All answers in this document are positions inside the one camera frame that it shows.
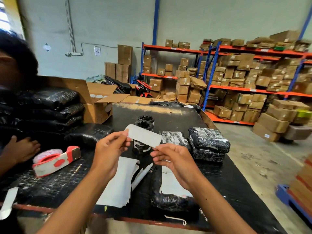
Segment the forearm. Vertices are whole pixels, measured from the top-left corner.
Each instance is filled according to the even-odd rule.
[[[103,173],[90,171],[37,234],[77,234],[107,183]]]
[[[256,233],[203,175],[191,185],[191,193],[216,233]]]
[[[8,170],[13,168],[16,163],[10,159],[10,155],[0,155],[0,177],[2,177]]]

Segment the black table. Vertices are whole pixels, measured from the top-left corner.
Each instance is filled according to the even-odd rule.
[[[195,110],[143,104],[114,104],[113,117],[104,124],[112,126],[114,131],[121,131],[141,115],[154,117],[154,132],[181,131],[188,136],[190,127],[207,127]],[[94,151],[82,149],[81,154],[81,159],[42,178],[35,177],[30,163],[15,167],[0,181],[0,200],[4,200],[11,183],[18,180],[19,191],[15,200],[18,204],[14,206],[15,208],[43,213],[53,212],[90,169]],[[138,159],[132,154],[131,147],[122,156]],[[150,156],[139,160],[143,168],[152,162]],[[286,233],[228,156],[222,165],[205,161],[196,163],[205,177],[257,233]],[[151,177],[152,173],[146,175],[131,193],[130,202],[125,207],[108,207],[105,211],[104,206],[96,205],[93,209],[94,215],[122,221],[211,231],[211,226],[199,211],[192,214],[169,213],[152,207]],[[164,215],[183,218],[187,221],[187,225],[183,226],[180,221],[167,219]]]

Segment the packing tape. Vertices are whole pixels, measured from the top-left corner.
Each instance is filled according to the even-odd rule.
[[[47,151],[44,151],[40,154],[37,154],[34,158],[33,158],[33,163],[38,163],[41,159],[52,155],[52,154],[62,154],[63,151],[61,149],[50,149]]]

